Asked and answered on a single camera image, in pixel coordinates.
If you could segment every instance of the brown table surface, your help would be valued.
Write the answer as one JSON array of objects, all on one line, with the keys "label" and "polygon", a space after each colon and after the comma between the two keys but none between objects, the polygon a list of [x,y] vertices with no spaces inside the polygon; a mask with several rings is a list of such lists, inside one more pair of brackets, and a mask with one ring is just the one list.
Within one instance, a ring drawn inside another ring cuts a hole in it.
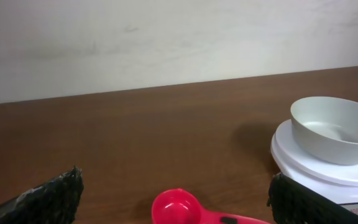
[{"label": "brown table surface", "polygon": [[315,95],[358,101],[358,67],[1,104],[0,203],[76,164],[77,224],[151,223],[174,188],[273,223],[270,140]]}]

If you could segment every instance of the bowl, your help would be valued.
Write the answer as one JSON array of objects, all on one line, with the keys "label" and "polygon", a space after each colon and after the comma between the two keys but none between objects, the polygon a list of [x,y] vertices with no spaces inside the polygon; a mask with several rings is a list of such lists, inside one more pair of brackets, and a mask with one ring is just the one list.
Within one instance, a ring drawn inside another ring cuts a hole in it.
[{"label": "bowl", "polygon": [[291,106],[293,137],[322,160],[358,164],[358,103],[327,96],[302,98]]}]

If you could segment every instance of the white digital scale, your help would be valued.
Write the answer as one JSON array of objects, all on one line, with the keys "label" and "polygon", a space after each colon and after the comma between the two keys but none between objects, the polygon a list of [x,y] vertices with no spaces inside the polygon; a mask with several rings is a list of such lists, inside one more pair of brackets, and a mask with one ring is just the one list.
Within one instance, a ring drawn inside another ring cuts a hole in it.
[{"label": "white digital scale", "polygon": [[304,151],[293,137],[291,120],[277,128],[271,152],[285,175],[358,214],[358,165],[333,164]]}]

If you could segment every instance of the white wall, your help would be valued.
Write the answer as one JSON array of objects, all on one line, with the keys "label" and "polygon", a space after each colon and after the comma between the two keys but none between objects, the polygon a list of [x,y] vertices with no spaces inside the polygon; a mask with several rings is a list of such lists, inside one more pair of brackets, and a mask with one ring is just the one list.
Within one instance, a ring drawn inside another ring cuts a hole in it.
[{"label": "white wall", "polygon": [[0,0],[0,103],[358,65],[358,0]]}]

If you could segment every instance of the red measuring spoon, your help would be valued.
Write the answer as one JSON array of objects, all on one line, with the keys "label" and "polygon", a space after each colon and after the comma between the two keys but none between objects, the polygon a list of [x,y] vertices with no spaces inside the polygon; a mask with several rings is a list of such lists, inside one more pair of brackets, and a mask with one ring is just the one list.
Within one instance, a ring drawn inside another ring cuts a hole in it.
[{"label": "red measuring spoon", "polygon": [[154,224],[268,224],[254,218],[211,212],[183,189],[162,192],[152,206]]}]

